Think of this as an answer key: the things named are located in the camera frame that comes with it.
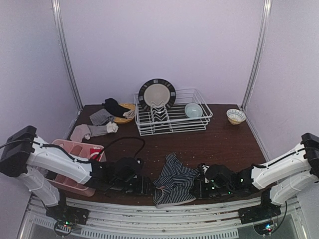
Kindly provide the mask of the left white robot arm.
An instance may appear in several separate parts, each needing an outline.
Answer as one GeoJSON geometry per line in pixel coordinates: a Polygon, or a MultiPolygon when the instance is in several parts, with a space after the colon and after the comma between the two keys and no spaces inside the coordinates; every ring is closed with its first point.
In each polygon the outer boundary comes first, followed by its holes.
{"type": "Polygon", "coordinates": [[[38,168],[63,175],[85,187],[98,191],[124,191],[151,195],[154,184],[142,174],[143,162],[124,157],[117,162],[99,162],[68,153],[61,146],[49,144],[28,125],[7,139],[1,146],[0,172],[17,178],[41,199],[47,208],[64,207],[59,190],[48,182],[38,168]]]}

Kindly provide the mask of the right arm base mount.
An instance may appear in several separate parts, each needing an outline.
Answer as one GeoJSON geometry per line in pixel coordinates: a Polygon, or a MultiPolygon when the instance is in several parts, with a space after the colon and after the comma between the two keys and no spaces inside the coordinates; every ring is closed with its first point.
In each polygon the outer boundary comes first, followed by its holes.
{"type": "Polygon", "coordinates": [[[280,221],[282,205],[274,204],[271,199],[261,198],[261,203],[256,206],[238,210],[241,224],[254,223],[253,229],[260,236],[271,236],[283,224],[287,211],[287,201],[284,202],[285,211],[280,221]]]}

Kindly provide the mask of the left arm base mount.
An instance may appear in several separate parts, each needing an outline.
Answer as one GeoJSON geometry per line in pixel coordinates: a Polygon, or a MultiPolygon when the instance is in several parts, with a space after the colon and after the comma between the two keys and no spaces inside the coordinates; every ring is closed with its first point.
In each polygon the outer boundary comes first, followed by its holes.
{"type": "Polygon", "coordinates": [[[89,210],[71,206],[45,207],[45,209],[46,216],[56,220],[53,230],[62,238],[70,235],[78,225],[86,225],[89,216],[89,210]]]}

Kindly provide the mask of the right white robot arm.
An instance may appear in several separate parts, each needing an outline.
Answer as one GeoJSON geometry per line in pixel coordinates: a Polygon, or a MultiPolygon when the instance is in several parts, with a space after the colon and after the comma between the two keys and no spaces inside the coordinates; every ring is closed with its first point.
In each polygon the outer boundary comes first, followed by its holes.
{"type": "Polygon", "coordinates": [[[266,203],[280,206],[319,181],[319,138],[305,133],[302,141],[287,153],[239,172],[218,164],[200,164],[198,169],[190,190],[197,199],[248,197],[262,192],[266,203]]]}

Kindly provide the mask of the striped navy underwear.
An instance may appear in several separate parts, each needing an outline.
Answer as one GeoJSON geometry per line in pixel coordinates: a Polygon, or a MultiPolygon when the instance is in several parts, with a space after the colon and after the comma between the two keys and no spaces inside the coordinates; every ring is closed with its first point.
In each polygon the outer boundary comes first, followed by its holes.
{"type": "Polygon", "coordinates": [[[154,181],[153,203],[156,208],[166,208],[193,202],[196,197],[190,193],[198,169],[185,167],[176,153],[165,156],[165,164],[154,181]]]}

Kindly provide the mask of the red white-trimmed underwear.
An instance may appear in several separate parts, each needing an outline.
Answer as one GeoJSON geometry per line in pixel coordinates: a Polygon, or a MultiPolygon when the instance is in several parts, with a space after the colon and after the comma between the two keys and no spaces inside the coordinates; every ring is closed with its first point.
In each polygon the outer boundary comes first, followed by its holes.
{"type": "Polygon", "coordinates": [[[89,153],[90,153],[90,159],[95,160],[95,161],[101,161],[102,159],[102,149],[98,147],[93,147],[90,148],[89,153]]]}

